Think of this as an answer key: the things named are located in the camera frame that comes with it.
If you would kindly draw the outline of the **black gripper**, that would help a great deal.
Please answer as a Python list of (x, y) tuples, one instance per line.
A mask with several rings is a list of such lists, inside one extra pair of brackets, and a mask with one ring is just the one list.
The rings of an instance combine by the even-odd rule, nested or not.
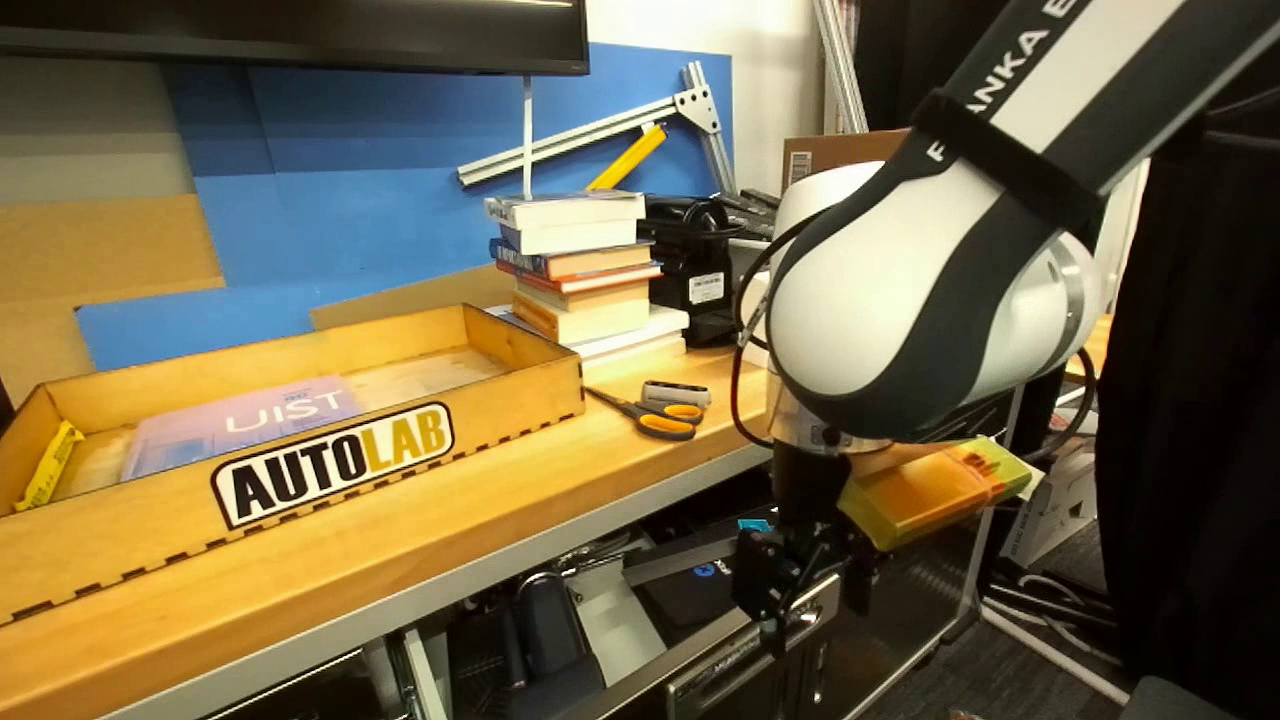
[(842, 605), (866, 607), (872, 547), (838, 514), (850, 480), (847, 456), (775, 443), (766, 462), (772, 519), (741, 527), (733, 545), (733, 602), (758, 622), (758, 643), (787, 651), (782, 611), (829, 574), (842, 581)]

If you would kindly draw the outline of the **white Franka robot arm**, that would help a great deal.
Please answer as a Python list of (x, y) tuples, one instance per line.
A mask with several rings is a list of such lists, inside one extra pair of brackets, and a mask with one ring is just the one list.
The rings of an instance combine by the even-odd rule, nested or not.
[(1110, 189), (1275, 37), (1280, 0), (1007, 0), (895, 156), (772, 241), (775, 527), (733, 558), (766, 650), (842, 566), (850, 447), (1065, 369)]

